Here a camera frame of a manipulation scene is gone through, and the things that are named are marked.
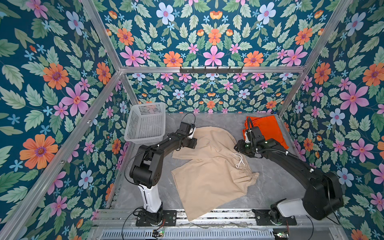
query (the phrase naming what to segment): diagonal metal beam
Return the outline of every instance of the diagonal metal beam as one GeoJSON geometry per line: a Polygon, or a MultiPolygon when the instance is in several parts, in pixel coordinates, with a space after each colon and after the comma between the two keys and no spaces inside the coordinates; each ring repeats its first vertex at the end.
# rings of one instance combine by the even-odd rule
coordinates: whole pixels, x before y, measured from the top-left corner
{"type": "Polygon", "coordinates": [[[317,41],[315,47],[313,48],[310,56],[308,57],[307,61],[304,65],[304,72],[300,74],[294,85],[292,86],[290,92],[288,93],[287,97],[284,100],[283,105],[281,106],[278,115],[282,118],[284,112],[288,108],[289,104],[291,104],[292,99],[295,97],[297,91],[299,90],[301,84],[305,80],[305,78],[308,76],[308,73],[310,72],[312,66],[316,63],[317,58],[319,57],[321,51],[327,44],[329,38],[331,37],[331,34],[336,29],[337,25],[339,24],[341,18],[346,13],[349,5],[352,3],[353,0],[340,0],[338,5],[336,6],[335,11],[332,13],[331,17],[328,20],[327,25],[324,28],[324,32],[320,36],[319,40],[317,41]]]}
{"type": "Polygon", "coordinates": [[[41,200],[45,196],[50,185],[55,181],[56,176],[59,174],[67,159],[73,152],[78,142],[81,140],[89,127],[89,123],[96,117],[97,113],[104,105],[105,100],[111,93],[112,89],[120,80],[122,73],[116,72],[107,83],[107,85],[100,92],[99,96],[93,102],[88,111],[84,114],[79,124],[75,127],[72,133],[64,142],[63,146],[56,153],[55,157],[44,169],[38,180],[28,191],[25,198],[22,200],[19,207],[4,225],[0,231],[0,239],[14,240],[18,233],[25,226],[41,200]]]}
{"type": "MultiPolygon", "coordinates": [[[[107,54],[111,59],[112,65],[114,66],[116,71],[120,71],[120,69],[122,68],[122,64],[121,64],[119,55],[116,52],[111,42],[111,39],[107,35],[107,30],[105,29],[104,23],[96,9],[96,6],[93,0],[82,0],[81,2],[83,3],[84,9],[86,10],[97,34],[99,35],[100,41],[104,46],[104,49],[107,51],[107,54]]],[[[128,80],[126,80],[126,78],[122,78],[121,83],[123,84],[124,88],[127,90],[128,96],[131,99],[131,103],[133,105],[139,104],[139,101],[135,93],[133,92],[133,88],[129,84],[128,80]]]]}
{"type": "Polygon", "coordinates": [[[127,67],[120,69],[123,73],[303,73],[302,66],[260,66],[260,67],[127,67]]]}

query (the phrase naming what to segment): folded orange garment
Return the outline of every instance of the folded orange garment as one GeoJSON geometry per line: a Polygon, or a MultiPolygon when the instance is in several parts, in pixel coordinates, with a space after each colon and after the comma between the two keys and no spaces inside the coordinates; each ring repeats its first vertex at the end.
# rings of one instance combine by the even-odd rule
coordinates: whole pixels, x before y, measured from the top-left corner
{"type": "MultiPolygon", "coordinates": [[[[265,140],[270,138],[278,141],[285,149],[288,149],[288,145],[285,143],[283,134],[281,133],[279,124],[274,116],[268,116],[263,118],[247,117],[251,118],[253,126],[259,127],[261,133],[264,135],[265,140]]],[[[245,139],[245,130],[248,129],[247,121],[244,123],[245,129],[243,129],[243,137],[245,139]]]]}

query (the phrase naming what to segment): robotic arm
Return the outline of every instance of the robotic arm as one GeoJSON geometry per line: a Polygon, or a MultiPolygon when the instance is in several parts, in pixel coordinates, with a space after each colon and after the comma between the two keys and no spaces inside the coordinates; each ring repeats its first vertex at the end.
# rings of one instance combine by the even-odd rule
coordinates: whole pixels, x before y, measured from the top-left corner
{"type": "Polygon", "coordinates": [[[239,140],[235,150],[249,157],[255,157],[255,153],[261,154],[283,167],[306,189],[302,199],[284,199],[272,204],[270,217],[273,222],[280,222],[283,217],[307,214],[321,220],[344,205],[341,186],[335,174],[325,174],[310,167],[286,151],[279,142],[274,139],[265,140],[260,129],[253,126],[250,118],[247,118],[247,123],[248,142],[239,140]]]}
{"type": "Polygon", "coordinates": [[[165,140],[151,146],[141,145],[137,151],[139,154],[134,159],[129,176],[139,186],[145,203],[142,215],[152,225],[158,225],[163,220],[163,204],[157,189],[163,159],[182,147],[194,149],[197,143],[197,139],[193,138],[195,129],[195,124],[181,122],[179,129],[168,134],[165,140]]]}

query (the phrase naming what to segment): white drawstring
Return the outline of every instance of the white drawstring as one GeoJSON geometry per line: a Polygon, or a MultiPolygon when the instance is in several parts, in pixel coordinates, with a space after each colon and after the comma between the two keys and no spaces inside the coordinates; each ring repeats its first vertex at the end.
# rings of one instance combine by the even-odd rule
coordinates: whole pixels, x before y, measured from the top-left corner
{"type": "Polygon", "coordinates": [[[245,166],[245,163],[244,163],[244,161],[243,161],[243,155],[241,155],[240,153],[237,153],[237,152],[236,152],[236,153],[231,153],[231,155],[235,155],[235,156],[237,156],[237,157],[240,158],[239,163],[236,164],[236,168],[237,168],[237,169],[240,167],[240,164],[243,164],[243,165],[245,166]]]}

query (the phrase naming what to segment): white plastic basket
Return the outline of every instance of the white plastic basket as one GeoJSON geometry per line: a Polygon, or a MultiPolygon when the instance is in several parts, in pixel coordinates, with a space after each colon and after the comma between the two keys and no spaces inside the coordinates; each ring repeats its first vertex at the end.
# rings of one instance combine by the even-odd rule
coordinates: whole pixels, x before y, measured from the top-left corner
{"type": "Polygon", "coordinates": [[[135,144],[159,142],[166,132],[165,103],[143,103],[131,107],[124,139],[135,144]]]}

